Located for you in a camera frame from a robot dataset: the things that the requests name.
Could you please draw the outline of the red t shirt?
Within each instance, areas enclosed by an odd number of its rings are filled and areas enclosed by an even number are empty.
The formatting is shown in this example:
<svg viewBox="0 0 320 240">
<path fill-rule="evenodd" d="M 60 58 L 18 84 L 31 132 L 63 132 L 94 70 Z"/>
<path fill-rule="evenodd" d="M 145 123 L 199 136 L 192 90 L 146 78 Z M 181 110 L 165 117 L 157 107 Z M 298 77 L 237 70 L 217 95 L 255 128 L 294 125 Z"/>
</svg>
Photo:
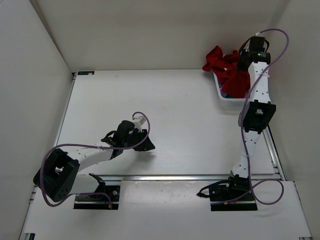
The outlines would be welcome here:
<svg viewBox="0 0 320 240">
<path fill-rule="evenodd" d="M 225 94 L 243 99 L 250 89 L 250 76 L 247 71 L 237 70 L 239 58 L 237 50 L 224 55 L 223 50 L 217 45 L 206 55 L 206 63 L 202 70 L 216 74 L 219 82 L 223 84 L 222 91 Z"/>
</svg>

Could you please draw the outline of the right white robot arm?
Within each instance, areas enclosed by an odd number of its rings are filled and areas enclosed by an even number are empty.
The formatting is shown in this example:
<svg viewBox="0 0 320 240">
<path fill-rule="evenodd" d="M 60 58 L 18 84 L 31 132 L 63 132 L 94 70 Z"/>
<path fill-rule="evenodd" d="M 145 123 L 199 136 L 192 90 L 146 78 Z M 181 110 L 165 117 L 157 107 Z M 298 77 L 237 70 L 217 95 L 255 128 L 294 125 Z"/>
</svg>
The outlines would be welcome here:
<svg viewBox="0 0 320 240">
<path fill-rule="evenodd" d="M 272 119 L 276 106 L 271 103 L 269 96 L 269 72 L 267 67 L 271 63 L 271 55 L 267 52 L 269 42 L 262 36 L 252 36 L 248 47 L 243 44 L 240 48 L 240 59 L 236 68 L 248 71 L 250 90 L 248 100 L 240 112 L 238 125 L 243 128 L 244 142 L 241 143 L 240 159 L 233 166 L 224 193 L 230 200 L 238 199 L 243 191 L 250 189 L 251 159 L 263 130 Z"/>
</svg>

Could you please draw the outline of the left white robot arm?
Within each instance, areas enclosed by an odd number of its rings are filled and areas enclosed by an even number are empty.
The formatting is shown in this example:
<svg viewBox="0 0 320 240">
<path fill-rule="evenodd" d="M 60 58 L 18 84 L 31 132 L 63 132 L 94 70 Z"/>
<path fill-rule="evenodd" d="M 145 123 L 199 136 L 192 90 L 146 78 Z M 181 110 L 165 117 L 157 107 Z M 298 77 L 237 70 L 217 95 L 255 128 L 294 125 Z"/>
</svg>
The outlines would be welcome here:
<svg viewBox="0 0 320 240">
<path fill-rule="evenodd" d="M 150 130 L 143 124 L 149 120 L 138 116 L 123 120 L 116 130 L 110 131 L 95 145 L 73 144 L 75 150 L 65 151 L 67 144 L 54 147 L 46 155 L 40 169 L 33 177 L 33 183 L 40 188 L 46 202 L 56 206 L 70 195 L 88 194 L 93 200 L 100 200 L 105 193 L 104 181 L 94 173 L 80 172 L 93 165 L 113 160 L 125 150 L 148 152 L 156 147 L 149 138 Z"/>
</svg>

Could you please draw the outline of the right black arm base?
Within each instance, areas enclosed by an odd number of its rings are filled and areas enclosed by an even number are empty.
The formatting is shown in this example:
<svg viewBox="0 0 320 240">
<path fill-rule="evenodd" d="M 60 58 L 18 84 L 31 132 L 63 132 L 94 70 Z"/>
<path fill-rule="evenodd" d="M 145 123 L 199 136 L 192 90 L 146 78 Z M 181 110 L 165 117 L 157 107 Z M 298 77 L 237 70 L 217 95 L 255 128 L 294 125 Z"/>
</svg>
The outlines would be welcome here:
<svg viewBox="0 0 320 240">
<path fill-rule="evenodd" d="M 250 191 L 248 178 L 230 176 L 200 189 L 196 194 L 209 199 L 212 212 L 257 211 L 255 197 Z"/>
</svg>

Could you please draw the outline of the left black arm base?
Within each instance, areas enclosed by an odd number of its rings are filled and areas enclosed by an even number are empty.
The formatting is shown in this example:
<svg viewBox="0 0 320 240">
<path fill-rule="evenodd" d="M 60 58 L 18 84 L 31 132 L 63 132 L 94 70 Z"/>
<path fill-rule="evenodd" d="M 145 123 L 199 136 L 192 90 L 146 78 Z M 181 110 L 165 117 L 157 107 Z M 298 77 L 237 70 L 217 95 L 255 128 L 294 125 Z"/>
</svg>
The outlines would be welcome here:
<svg viewBox="0 0 320 240">
<path fill-rule="evenodd" d="M 120 193 L 119 181 L 105 181 L 93 173 L 77 175 L 70 192 L 75 210 L 118 210 Z"/>
</svg>

